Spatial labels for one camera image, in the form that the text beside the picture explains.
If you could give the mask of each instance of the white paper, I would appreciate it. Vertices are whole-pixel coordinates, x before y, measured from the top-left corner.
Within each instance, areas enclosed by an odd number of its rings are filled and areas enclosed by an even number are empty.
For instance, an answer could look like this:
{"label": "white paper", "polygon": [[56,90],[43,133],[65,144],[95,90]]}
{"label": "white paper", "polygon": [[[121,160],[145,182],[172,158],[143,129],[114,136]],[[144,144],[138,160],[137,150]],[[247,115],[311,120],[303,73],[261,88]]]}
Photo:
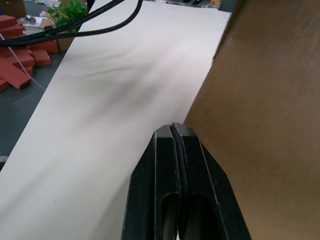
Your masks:
{"label": "white paper", "polygon": [[185,120],[229,16],[145,1],[76,38],[0,172],[0,239],[119,240],[130,174],[154,130]]}
{"label": "white paper", "polygon": [[42,16],[34,16],[35,18],[35,23],[31,24],[30,22],[26,22],[25,26],[29,29],[29,28],[40,28],[41,22],[43,19],[48,19],[47,17],[42,17]]}

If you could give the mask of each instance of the red brick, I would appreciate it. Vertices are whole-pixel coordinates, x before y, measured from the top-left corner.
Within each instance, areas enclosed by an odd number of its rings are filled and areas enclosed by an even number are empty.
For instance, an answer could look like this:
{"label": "red brick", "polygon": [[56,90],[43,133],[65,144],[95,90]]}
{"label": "red brick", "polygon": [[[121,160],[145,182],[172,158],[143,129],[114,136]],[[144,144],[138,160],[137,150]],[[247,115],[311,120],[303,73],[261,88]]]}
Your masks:
{"label": "red brick", "polygon": [[19,26],[23,27],[23,30],[26,30],[24,24],[22,22],[17,22]]}
{"label": "red brick", "polygon": [[11,63],[6,61],[5,58],[0,58],[0,78],[14,86],[16,89],[20,89],[30,83],[30,77],[21,72],[21,70]]}
{"label": "red brick", "polygon": [[[16,55],[30,55],[31,57],[33,57],[33,53],[31,50],[29,50],[28,48],[24,47],[24,48],[17,48],[17,49],[13,49],[14,53]],[[0,48],[0,58],[8,58],[13,56],[12,52],[9,50],[9,48],[4,47],[4,48]]]}
{"label": "red brick", "polygon": [[10,84],[0,77],[0,93],[10,87]]}
{"label": "red brick", "polygon": [[31,50],[46,50],[49,54],[57,54],[58,46],[57,41],[45,41],[37,44],[30,45]]}
{"label": "red brick", "polygon": [[15,36],[15,35],[22,35],[23,34],[23,30],[25,28],[23,26],[19,26],[18,24],[13,25],[13,26],[8,26],[5,28],[1,28],[0,29],[0,34],[2,34],[2,36],[4,38],[7,37],[11,37],[11,36]]}
{"label": "red brick", "polygon": [[17,24],[17,19],[13,16],[0,16],[0,29],[7,28]]}
{"label": "red brick", "polygon": [[38,66],[51,65],[51,59],[46,50],[32,50],[35,64]]}
{"label": "red brick", "polygon": [[28,66],[25,67],[25,70],[27,71],[30,76],[33,76],[35,74],[35,67],[34,66]]}
{"label": "red brick", "polygon": [[[17,57],[25,68],[36,65],[35,59],[29,54],[17,55]],[[7,57],[5,60],[17,68],[21,67],[15,56]]]}

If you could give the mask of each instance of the cardboard box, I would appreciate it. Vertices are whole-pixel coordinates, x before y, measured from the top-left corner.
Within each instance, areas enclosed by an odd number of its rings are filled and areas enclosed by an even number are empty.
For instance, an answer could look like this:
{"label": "cardboard box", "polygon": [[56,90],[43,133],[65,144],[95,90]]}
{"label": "cardboard box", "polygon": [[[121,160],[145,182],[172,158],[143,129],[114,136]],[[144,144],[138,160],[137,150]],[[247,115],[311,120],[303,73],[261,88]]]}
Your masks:
{"label": "cardboard box", "polygon": [[320,239],[318,6],[246,0],[185,121],[253,240]]}
{"label": "cardboard box", "polygon": [[74,37],[61,38],[57,40],[59,52],[66,52],[71,46]]}
{"label": "cardboard box", "polygon": [[0,0],[0,11],[3,15],[23,18],[27,15],[23,0]]}

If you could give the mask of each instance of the white string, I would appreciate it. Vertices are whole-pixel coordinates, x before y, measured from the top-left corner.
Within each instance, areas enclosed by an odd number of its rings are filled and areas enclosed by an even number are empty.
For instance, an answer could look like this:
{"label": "white string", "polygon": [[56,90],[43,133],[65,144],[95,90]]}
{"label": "white string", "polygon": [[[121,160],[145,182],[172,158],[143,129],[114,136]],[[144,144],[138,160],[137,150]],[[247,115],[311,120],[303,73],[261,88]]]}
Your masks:
{"label": "white string", "polygon": [[[4,36],[2,36],[2,34],[0,33],[0,37],[2,38],[2,40],[5,40]],[[43,91],[45,91],[46,89],[41,86],[36,80],[33,79],[32,76],[30,76],[30,74],[28,73],[28,71],[25,69],[25,67],[22,65],[22,63],[20,62],[18,56],[15,54],[15,52],[12,50],[11,47],[8,47],[8,49],[10,50],[10,52],[13,54],[13,56],[17,59],[18,63],[20,64],[20,66],[22,67],[23,71],[25,72],[25,74],[28,75],[28,77],[39,86],[39,88],[41,88]]]}

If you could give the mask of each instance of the black wire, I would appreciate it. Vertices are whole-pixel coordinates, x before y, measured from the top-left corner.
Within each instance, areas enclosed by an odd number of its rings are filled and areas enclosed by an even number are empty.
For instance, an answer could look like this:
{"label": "black wire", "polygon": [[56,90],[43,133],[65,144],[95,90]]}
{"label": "black wire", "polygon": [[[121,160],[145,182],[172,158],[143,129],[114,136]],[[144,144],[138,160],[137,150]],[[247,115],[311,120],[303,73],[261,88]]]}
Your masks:
{"label": "black wire", "polygon": [[29,36],[0,41],[0,47],[21,47],[21,46],[37,44],[37,43],[46,42],[46,41],[52,41],[56,39],[62,39],[62,38],[84,37],[84,36],[92,36],[92,35],[113,32],[115,30],[123,28],[124,26],[129,24],[133,19],[135,19],[135,17],[138,15],[141,9],[143,0],[138,0],[137,6],[133,11],[133,13],[126,20],[124,20],[123,22],[115,26],[111,26],[111,27],[107,27],[99,30],[92,30],[92,31],[60,33],[68,29],[73,29],[74,27],[77,27],[78,25],[81,25],[82,23],[85,23],[92,18],[95,18],[96,16],[108,11],[109,9],[115,7],[116,5],[122,3],[123,1],[124,0],[113,0],[107,3],[106,5],[98,8],[97,10],[93,11],[92,13],[88,14],[87,16],[79,18],[75,22],[69,23],[62,27],[54,28],[47,32],[40,32],[40,34],[36,33]]}
{"label": "black wire", "polygon": [[31,35],[28,35],[28,36],[23,36],[23,37],[19,37],[19,38],[6,40],[3,44],[5,44],[5,43],[14,44],[14,43],[17,43],[17,42],[24,42],[24,41],[27,41],[27,40],[30,40],[30,39],[37,39],[37,38],[40,38],[40,37],[46,37],[46,36],[50,36],[50,35],[54,35],[54,34],[57,34],[57,33],[61,33],[61,32],[67,31],[69,29],[73,29],[73,28],[75,28],[75,27],[77,27],[77,26],[89,21],[90,19],[93,19],[96,16],[98,16],[98,15],[100,15],[100,14],[102,14],[102,13],[108,11],[108,10],[110,10],[111,8],[113,8],[116,5],[122,3],[123,1],[124,0],[113,0],[113,1],[103,5],[102,7],[98,8],[97,10],[89,13],[88,15],[77,19],[74,22],[71,22],[69,24],[66,24],[64,26],[60,26],[60,27],[57,27],[57,28],[51,28],[51,29],[43,31],[43,32],[31,34]]}

